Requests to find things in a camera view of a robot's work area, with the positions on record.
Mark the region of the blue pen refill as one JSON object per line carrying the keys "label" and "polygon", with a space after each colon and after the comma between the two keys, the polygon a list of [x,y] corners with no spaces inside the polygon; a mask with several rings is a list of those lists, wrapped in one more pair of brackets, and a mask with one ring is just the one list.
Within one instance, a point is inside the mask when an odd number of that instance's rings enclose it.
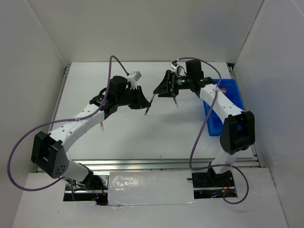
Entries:
{"label": "blue pen refill", "polygon": [[150,99],[150,101],[149,101],[149,106],[146,108],[146,111],[145,111],[145,113],[144,113],[145,116],[148,114],[148,111],[149,111],[149,109],[151,108],[151,105],[152,105],[152,103],[153,103],[154,98],[155,98],[155,94],[152,94],[152,97],[151,97],[151,99]]}

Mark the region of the purple pen refill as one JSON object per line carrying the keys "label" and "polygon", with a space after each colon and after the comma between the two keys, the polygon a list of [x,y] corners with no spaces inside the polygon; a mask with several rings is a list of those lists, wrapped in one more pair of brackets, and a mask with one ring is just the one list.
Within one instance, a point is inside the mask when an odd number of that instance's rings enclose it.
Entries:
{"label": "purple pen refill", "polygon": [[174,97],[173,100],[175,102],[176,108],[179,109],[179,105],[178,105],[178,102],[177,102],[176,98]]}

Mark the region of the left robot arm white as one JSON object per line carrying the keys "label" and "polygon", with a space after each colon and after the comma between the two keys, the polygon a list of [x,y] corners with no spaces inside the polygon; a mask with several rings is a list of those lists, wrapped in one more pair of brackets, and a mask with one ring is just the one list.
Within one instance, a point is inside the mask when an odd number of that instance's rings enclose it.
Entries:
{"label": "left robot arm white", "polygon": [[118,107],[143,109],[151,106],[137,84],[140,77],[140,72],[133,72],[128,77],[114,76],[109,87],[92,98],[75,121],[68,121],[49,133],[37,133],[31,161],[51,178],[71,178],[84,190],[91,188],[95,181],[100,182],[88,167],[69,159],[67,152],[79,138],[115,113]]}

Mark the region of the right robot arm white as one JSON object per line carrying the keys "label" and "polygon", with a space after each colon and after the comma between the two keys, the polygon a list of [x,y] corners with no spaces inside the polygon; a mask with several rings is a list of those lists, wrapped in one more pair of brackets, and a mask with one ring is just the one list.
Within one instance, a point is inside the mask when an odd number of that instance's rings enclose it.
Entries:
{"label": "right robot arm white", "polygon": [[218,186],[235,163],[238,153],[255,143],[255,117],[251,111],[244,111],[230,101],[220,90],[219,82],[204,76],[201,67],[203,60],[195,57],[184,57],[183,60],[186,61],[185,74],[180,75],[179,60],[172,61],[171,69],[166,71],[153,94],[175,98],[181,90],[190,90],[210,106],[206,120],[212,112],[218,115],[223,124],[219,137],[220,150],[207,168],[208,183]]}

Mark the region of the blue compartment tray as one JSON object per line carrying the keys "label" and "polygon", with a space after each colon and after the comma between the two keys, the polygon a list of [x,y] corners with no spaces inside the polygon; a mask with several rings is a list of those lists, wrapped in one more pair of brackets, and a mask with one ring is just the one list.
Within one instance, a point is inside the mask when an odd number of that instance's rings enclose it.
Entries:
{"label": "blue compartment tray", "polygon": [[[215,97],[216,85],[210,84],[200,90],[200,98],[203,100],[205,114],[209,113],[210,106]],[[238,115],[244,111],[243,102],[234,79],[222,79],[217,89],[218,95],[212,112],[207,120],[210,136],[220,136],[223,122],[228,115]]]}

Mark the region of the white foil sheet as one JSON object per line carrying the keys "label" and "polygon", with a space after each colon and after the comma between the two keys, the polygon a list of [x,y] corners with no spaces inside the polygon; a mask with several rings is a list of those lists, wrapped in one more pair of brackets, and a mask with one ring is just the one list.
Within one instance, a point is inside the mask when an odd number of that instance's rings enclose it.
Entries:
{"label": "white foil sheet", "polygon": [[113,206],[194,203],[190,171],[111,172],[108,203]]}

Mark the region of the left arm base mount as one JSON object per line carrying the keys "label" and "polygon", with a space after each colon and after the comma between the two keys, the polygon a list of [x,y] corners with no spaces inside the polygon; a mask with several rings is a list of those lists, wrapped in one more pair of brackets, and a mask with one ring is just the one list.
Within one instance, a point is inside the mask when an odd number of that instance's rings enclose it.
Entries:
{"label": "left arm base mount", "polygon": [[109,175],[95,175],[88,184],[66,179],[64,202],[92,202],[99,206],[108,205]]}

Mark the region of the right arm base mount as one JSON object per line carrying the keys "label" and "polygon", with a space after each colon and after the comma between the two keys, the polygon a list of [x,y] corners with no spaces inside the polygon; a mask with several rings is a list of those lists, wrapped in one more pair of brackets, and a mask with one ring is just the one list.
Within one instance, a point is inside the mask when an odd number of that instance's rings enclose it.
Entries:
{"label": "right arm base mount", "polygon": [[213,169],[206,172],[193,172],[187,178],[193,184],[194,199],[236,198],[237,191],[231,171],[216,174]]}

